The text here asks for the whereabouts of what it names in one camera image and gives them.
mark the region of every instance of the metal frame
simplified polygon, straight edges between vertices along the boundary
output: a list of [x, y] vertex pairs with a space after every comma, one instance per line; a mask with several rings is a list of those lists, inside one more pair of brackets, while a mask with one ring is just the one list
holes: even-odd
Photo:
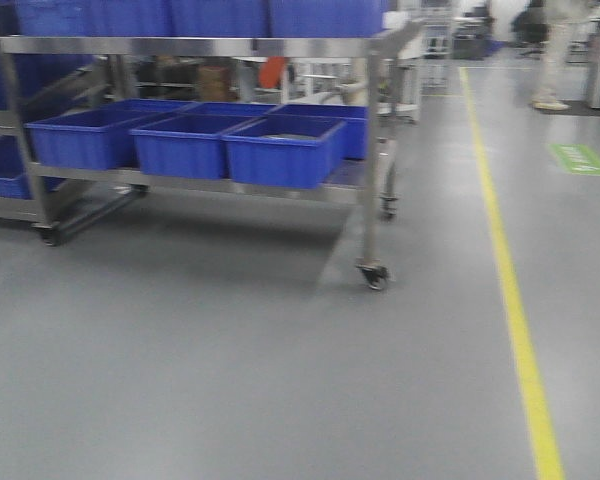
[[[380, 67], [385, 59], [391, 60], [391, 78], [398, 78], [398, 57], [404, 46], [416, 38], [422, 28], [419, 21], [407, 22], [403, 28], [385, 31], [373, 38], [361, 39], [277, 39], [277, 38], [108, 38], [108, 37], [0, 37], [0, 51], [12, 70], [12, 54], [106, 54], [123, 55], [174, 55], [216, 57], [270, 57], [296, 58], [366, 58], [368, 62], [369, 118], [368, 152], [365, 162], [345, 162], [345, 165], [321, 187], [315, 190], [264, 187], [239, 184], [230, 180], [204, 181], [144, 175], [137, 169], [119, 169], [105, 172], [45, 167], [35, 162], [21, 126], [15, 126], [27, 152], [27, 171], [32, 184], [41, 185], [42, 176], [57, 176], [82, 181], [119, 182], [146, 189], [168, 187], [207, 192], [257, 195], [291, 200], [309, 200], [344, 204], [360, 204], [364, 210], [364, 238], [362, 257], [358, 267], [372, 289], [383, 289], [388, 281], [388, 270], [377, 258], [376, 228], [378, 199], [382, 198], [385, 218], [393, 217], [395, 210], [396, 142], [395, 125], [398, 121], [397, 95], [392, 98], [390, 138], [379, 139], [378, 91]], [[15, 75], [10, 75], [13, 91], [17, 91]], [[17, 111], [13, 102], [12, 111]], [[38, 191], [37, 197], [44, 198]], [[49, 216], [45, 227], [51, 227]]]
[[74, 98], [93, 88], [94, 72], [77, 72], [43, 89], [35, 97], [23, 99], [16, 73], [14, 59], [2, 52], [0, 47], [0, 70], [2, 72], [8, 110], [0, 111], [0, 135], [15, 137], [23, 157], [27, 181], [32, 193], [31, 199], [0, 197], [0, 218], [30, 221], [36, 225], [49, 227], [58, 215], [71, 203], [80, 198], [88, 184], [83, 181], [67, 181], [56, 191], [47, 192], [44, 180], [33, 172], [33, 156], [29, 145], [24, 121], [44, 108], [46, 102], [64, 98]]

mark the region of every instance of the person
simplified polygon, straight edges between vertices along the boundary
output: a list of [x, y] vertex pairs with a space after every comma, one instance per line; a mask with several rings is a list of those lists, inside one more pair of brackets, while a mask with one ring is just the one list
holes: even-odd
[[569, 106], [558, 100], [558, 81], [569, 53], [573, 27], [589, 18], [594, 5], [590, 0], [545, 0], [544, 3], [549, 37], [531, 104], [540, 110], [568, 110]]

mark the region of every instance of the stainless steel cart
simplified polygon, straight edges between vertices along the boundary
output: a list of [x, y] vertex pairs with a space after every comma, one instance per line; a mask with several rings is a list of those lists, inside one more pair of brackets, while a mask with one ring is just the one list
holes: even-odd
[[[34, 200], [27, 206], [34, 212], [27, 219], [47, 243], [61, 242], [63, 224], [55, 221], [56, 209], [50, 208], [52, 195], [42, 188], [42, 177], [60, 177], [80, 182], [112, 182], [132, 186], [131, 192], [145, 193], [151, 187], [171, 189], [255, 195], [292, 200], [309, 200], [339, 204], [360, 204], [364, 211], [364, 236], [362, 256], [357, 267], [367, 284], [374, 290], [383, 290], [389, 272], [377, 257], [376, 228], [378, 206], [381, 215], [390, 220], [396, 213], [395, 174], [397, 145], [395, 128], [396, 105], [393, 99], [391, 117], [386, 138], [380, 138], [378, 117], [379, 71], [385, 59], [392, 60], [392, 78], [397, 78], [397, 62], [400, 50], [414, 39], [422, 24], [408, 22], [402, 28], [383, 32], [376, 37], [360, 39], [279, 39], [279, 38], [121, 38], [121, 37], [0, 37], [2, 68], [9, 79], [12, 111], [4, 113], [11, 120], [9, 128], [20, 139], [27, 172], [31, 178]], [[100, 54], [111, 58], [125, 55], [173, 55], [188, 57], [322, 57], [366, 58], [368, 61], [369, 118], [368, 152], [364, 162], [345, 162], [342, 168], [319, 188], [301, 190], [291, 188], [247, 185], [231, 180], [191, 180], [145, 175], [138, 169], [123, 168], [109, 171], [90, 171], [43, 166], [35, 160], [19, 116], [19, 86], [12, 55], [14, 54]]]

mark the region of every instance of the wall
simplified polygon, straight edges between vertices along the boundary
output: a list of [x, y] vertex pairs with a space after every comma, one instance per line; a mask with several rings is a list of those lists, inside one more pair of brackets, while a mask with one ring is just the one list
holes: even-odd
[[[471, 10], [474, 6], [483, 5], [483, 0], [460, 0], [460, 12]], [[511, 40], [511, 22], [526, 8], [529, 0], [492, 0], [492, 12], [496, 19], [494, 36], [497, 40]]]

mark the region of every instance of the metal rack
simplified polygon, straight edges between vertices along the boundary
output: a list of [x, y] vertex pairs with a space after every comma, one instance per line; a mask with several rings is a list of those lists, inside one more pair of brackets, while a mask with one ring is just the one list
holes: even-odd
[[448, 85], [457, 3], [457, 0], [420, 0], [419, 14], [425, 21], [425, 87]]
[[[12, 104], [9, 128], [19, 136], [26, 152], [27, 172], [36, 187], [36, 197], [44, 199], [42, 177], [55, 176], [81, 182], [112, 182], [134, 186], [131, 192], [145, 193], [150, 187], [256, 195], [292, 200], [309, 200], [341, 204], [360, 204], [364, 211], [364, 238], [362, 257], [357, 267], [368, 285], [374, 290], [386, 287], [389, 272], [377, 258], [376, 228], [378, 199], [385, 219], [395, 216], [395, 175], [397, 145], [397, 98], [392, 99], [392, 116], [387, 138], [379, 138], [378, 90], [380, 67], [385, 59], [392, 60], [392, 79], [397, 77], [398, 55], [402, 48], [414, 39], [422, 28], [420, 22], [407, 22], [402, 28], [383, 32], [376, 37], [360, 38], [109, 38], [109, 37], [0, 37], [0, 56], [4, 70], [8, 72], [11, 91], [18, 92], [16, 75], [11, 56], [13, 54], [103, 54], [124, 55], [173, 55], [190, 57], [321, 57], [366, 58], [368, 63], [369, 119], [368, 152], [364, 162], [345, 164], [319, 188], [314, 190], [289, 189], [246, 185], [231, 180], [207, 181], [184, 178], [145, 175], [138, 169], [91, 171], [46, 167], [35, 161], [24, 134], [21, 118], [17, 116], [18, 104]], [[58, 244], [63, 233], [62, 225], [54, 222], [47, 209], [48, 202], [34, 202], [37, 206], [36, 221], [43, 239], [51, 245]]]
[[43, 178], [32, 170], [32, 156], [24, 130], [25, 119], [35, 119], [49, 102], [59, 98], [74, 98], [93, 88], [94, 72], [79, 71], [48, 86], [35, 97], [20, 98], [18, 75], [10, 55], [0, 47], [0, 69], [5, 80], [9, 110], [0, 110], [0, 136], [13, 136], [18, 140], [24, 159], [31, 199], [0, 197], [0, 218], [23, 220], [40, 225], [49, 225], [70, 204], [80, 198], [88, 188], [84, 181], [66, 181], [55, 192], [47, 192]]

